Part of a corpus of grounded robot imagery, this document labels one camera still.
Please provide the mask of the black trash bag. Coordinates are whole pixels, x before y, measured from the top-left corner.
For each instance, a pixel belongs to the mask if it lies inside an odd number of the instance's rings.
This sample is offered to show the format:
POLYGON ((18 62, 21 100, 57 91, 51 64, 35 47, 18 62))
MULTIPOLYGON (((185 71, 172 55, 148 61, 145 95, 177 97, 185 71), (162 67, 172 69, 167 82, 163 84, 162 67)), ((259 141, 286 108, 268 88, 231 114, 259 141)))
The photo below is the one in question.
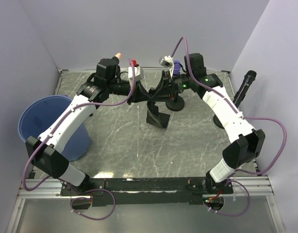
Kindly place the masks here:
POLYGON ((158 94, 153 101, 147 101, 147 118, 146 123, 165 129, 168 126, 170 114, 159 112, 156 102, 168 102, 169 96, 167 94, 158 94))

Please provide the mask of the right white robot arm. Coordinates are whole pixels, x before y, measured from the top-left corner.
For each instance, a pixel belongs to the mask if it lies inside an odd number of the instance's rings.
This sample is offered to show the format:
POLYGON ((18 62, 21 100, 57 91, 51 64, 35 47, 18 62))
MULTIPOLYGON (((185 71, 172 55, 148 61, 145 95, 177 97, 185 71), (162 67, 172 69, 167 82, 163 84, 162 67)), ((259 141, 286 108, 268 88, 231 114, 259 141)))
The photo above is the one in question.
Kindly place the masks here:
POLYGON ((196 92, 215 113, 229 137, 230 144, 223 150, 222 159, 206 174, 207 191, 217 193, 230 175, 259 156, 265 133, 263 130, 256 130, 244 119, 243 113, 231 101, 218 76, 207 74, 201 54, 190 54, 185 64, 189 65, 191 62, 195 66, 186 74, 177 74, 172 78, 175 69, 173 58, 164 56, 159 60, 160 65, 168 69, 162 74, 162 80, 167 80, 169 87, 175 85, 177 91, 192 89, 196 92))

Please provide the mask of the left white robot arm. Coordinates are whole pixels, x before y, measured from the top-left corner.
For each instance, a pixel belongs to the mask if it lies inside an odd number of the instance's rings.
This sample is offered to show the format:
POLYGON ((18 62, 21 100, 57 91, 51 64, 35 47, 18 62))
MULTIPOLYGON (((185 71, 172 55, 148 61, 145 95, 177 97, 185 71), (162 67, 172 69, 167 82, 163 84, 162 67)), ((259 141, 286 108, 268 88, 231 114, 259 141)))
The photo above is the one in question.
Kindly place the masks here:
POLYGON ((128 81, 120 81, 119 57, 101 59, 96 72, 81 85, 71 104, 57 120, 38 137, 30 136, 26 142, 27 165, 34 165, 49 177, 72 184, 78 195, 89 191, 88 176, 70 164, 62 155, 66 144, 80 125, 100 106, 106 106, 110 94, 125 96, 121 105, 132 100, 136 86, 144 77, 144 72, 135 60, 130 60, 128 81))

